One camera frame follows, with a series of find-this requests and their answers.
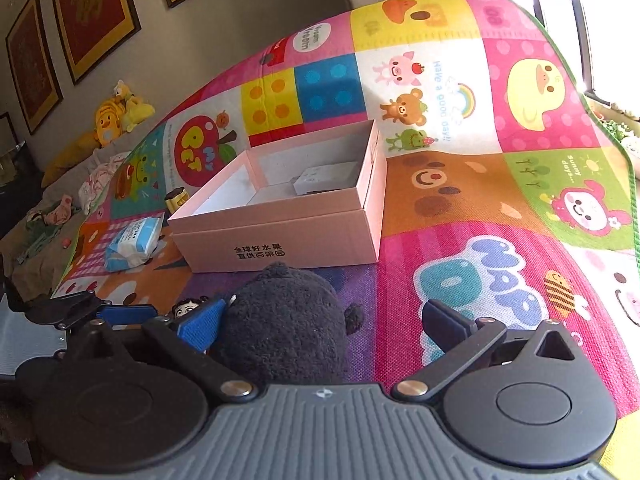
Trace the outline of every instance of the white small box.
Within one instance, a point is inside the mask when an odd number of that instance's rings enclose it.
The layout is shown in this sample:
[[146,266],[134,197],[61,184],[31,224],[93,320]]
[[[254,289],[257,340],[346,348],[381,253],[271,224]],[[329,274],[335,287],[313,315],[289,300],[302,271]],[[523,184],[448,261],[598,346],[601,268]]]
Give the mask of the white small box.
[[346,189],[356,184],[360,174],[359,162],[342,162],[307,168],[293,184],[298,195],[319,191]]

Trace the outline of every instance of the cartoon bee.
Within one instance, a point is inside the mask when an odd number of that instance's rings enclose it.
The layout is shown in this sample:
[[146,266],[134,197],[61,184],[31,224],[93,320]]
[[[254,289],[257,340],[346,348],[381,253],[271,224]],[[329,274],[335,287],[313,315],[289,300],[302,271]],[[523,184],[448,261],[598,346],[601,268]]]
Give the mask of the cartoon bee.
[[586,309],[589,306],[587,300],[573,294],[571,285],[562,274],[556,270],[548,270],[544,282],[546,295],[560,316],[567,318],[575,311],[585,320],[591,320],[591,314]]

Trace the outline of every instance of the colorful foam mat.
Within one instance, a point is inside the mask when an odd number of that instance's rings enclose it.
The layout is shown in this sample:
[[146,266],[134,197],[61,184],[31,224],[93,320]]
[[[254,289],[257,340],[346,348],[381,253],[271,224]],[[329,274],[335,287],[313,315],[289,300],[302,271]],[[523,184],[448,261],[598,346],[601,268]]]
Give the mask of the colorful foam mat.
[[[510,0],[387,0],[222,73],[131,153],[80,229],[56,294],[95,290],[167,312],[180,298],[234,290],[254,274],[192,274],[168,227],[148,264],[127,272],[105,272],[104,248],[133,219],[162,215],[168,190],[193,193],[250,146],[367,118],[389,157],[380,262],[315,269],[367,314],[346,380],[389,387],[441,355],[422,333],[426,298],[514,328],[561,319],[622,418],[604,463],[634,478],[633,171],[546,32]],[[273,253],[258,252],[268,264]]]

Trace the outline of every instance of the cartoon pig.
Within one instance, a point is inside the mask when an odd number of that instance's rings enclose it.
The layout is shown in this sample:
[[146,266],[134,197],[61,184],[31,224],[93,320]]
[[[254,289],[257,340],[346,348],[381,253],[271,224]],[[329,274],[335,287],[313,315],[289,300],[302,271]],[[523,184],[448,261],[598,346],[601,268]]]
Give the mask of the cartoon pig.
[[566,187],[551,207],[561,221],[570,227],[580,226],[594,236],[606,236],[612,229],[631,224],[629,213],[609,210],[604,203],[604,188],[594,180],[584,181],[586,188]]
[[398,86],[420,86],[420,80],[416,75],[424,72],[424,67],[420,63],[414,63],[415,52],[405,52],[402,56],[393,56],[389,63],[373,67],[373,71],[378,73],[376,83],[386,81],[389,85],[392,81]]

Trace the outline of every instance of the open box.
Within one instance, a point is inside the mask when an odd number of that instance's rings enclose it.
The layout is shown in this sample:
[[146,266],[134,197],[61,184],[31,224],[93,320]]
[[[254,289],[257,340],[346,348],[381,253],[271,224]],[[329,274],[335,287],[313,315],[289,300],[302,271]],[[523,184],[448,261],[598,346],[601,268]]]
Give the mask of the open box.
[[[357,161],[353,187],[298,196],[307,168]],[[374,121],[245,150],[169,218],[193,272],[259,270],[271,262],[334,267],[378,260],[386,158]]]

